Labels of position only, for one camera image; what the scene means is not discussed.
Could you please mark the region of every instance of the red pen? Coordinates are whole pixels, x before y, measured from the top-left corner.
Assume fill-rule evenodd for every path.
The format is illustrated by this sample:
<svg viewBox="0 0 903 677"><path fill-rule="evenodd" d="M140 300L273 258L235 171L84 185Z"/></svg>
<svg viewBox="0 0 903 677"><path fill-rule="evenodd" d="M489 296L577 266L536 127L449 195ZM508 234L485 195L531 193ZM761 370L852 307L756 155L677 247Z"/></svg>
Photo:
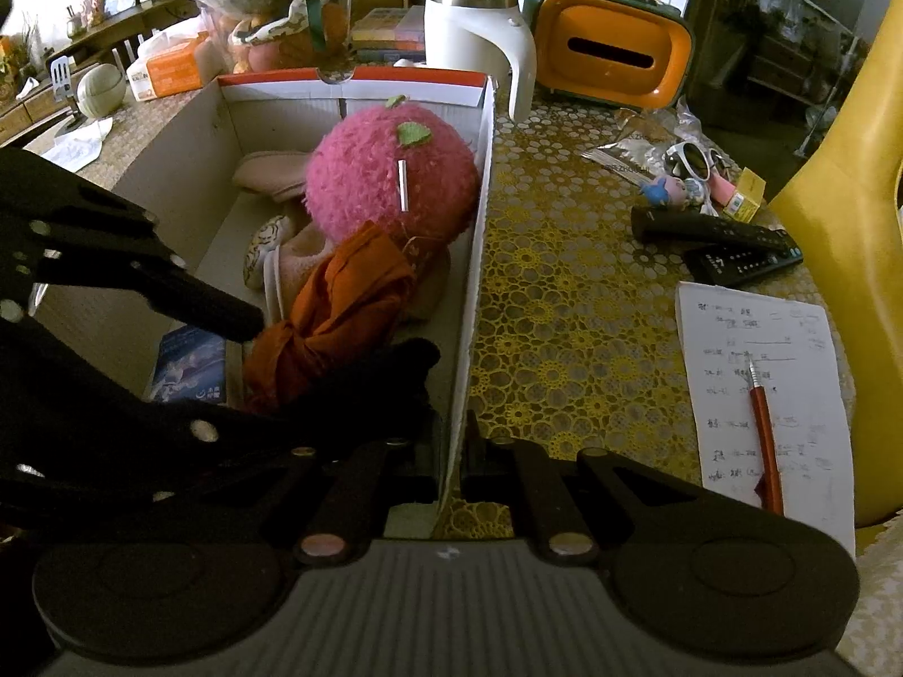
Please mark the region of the red pen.
<svg viewBox="0 0 903 677"><path fill-rule="evenodd" d="M759 446L762 449L762 478L756 486L756 493L762 500L762 506L776 515L784 514L784 497L781 494L781 476L778 473L778 461L775 458L775 435L771 429L769 401L765 396L765 387L759 378L759 372L752 363L752 357L746 352L749 364L749 399L752 402L752 413L756 417L756 429L759 432Z"/></svg>

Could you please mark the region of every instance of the remote control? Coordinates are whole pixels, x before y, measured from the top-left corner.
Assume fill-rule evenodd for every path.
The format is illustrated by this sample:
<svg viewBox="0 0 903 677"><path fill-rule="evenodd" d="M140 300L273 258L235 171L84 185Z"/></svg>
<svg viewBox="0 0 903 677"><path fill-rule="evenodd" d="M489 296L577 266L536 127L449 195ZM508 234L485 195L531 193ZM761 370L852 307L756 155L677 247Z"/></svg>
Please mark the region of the remote control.
<svg viewBox="0 0 903 677"><path fill-rule="evenodd" d="M637 241L648 244L659 239L705 241L706 244L731 244L751 249L782 252L787 243L781 235L763 226L751 226L719 216L704 216L695 211L665 211L634 206L630 211L630 228Z"/></svg>
<svg viewBox="0 0 903 677"><path fill-rule="evenodd" d="M803 261L803 253L790 235L775 231L784 241L783 250L747 249L721 244L691 249L683 253L683 261L697 282L737 288L758 280L762 275Z"/></svg>

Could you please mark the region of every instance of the green leaf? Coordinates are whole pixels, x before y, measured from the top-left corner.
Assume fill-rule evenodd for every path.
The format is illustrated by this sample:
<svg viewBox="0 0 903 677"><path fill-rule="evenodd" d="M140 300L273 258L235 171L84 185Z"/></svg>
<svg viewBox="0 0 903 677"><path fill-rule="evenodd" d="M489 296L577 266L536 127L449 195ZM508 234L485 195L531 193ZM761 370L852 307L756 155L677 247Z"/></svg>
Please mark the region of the green leaf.
<svg viewBox="0 0 903 677"><path fill-rule="evenodd" d="M404 148L423 145L432 139L430 128L418 121L403 121L396 127L396 134L399 145Z"/></svg>

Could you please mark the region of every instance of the lace tablecloth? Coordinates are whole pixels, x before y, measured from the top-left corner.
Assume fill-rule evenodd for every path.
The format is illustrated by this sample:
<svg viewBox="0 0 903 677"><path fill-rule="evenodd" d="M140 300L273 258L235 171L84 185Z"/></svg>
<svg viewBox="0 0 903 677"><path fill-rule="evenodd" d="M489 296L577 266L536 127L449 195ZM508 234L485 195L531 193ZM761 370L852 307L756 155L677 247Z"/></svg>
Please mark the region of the lace tablecloth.
<svg viewBox="0 0 903 677"><path fill-rule="evenodd" d="M674 320L691 280L674 247L630 233L638 189L581 157L615 139L613 111L537 96L518 129L498 106L471 409L486 437L512 435L559 459L604 446L700 483ZM757 220L774 223L768 211ZM805 265L746 288L823 304ZM852 375L839 336L841 390ZM509 511L453 493L437 536L512 536Z"/></svg>

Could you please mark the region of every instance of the white mug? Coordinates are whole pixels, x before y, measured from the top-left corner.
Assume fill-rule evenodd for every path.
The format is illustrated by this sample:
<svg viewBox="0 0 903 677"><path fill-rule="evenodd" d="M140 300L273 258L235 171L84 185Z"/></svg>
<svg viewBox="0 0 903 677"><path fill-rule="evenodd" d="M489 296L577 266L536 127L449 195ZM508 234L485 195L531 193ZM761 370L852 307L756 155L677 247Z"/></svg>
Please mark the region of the white mug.
<svg viewBox="0 0 903 677"><path fill-rule="evenodd" d="M426 0L426 65L481 71L504 83L509 116L525 121L536 85L536 45L518 0Z"/></svg>

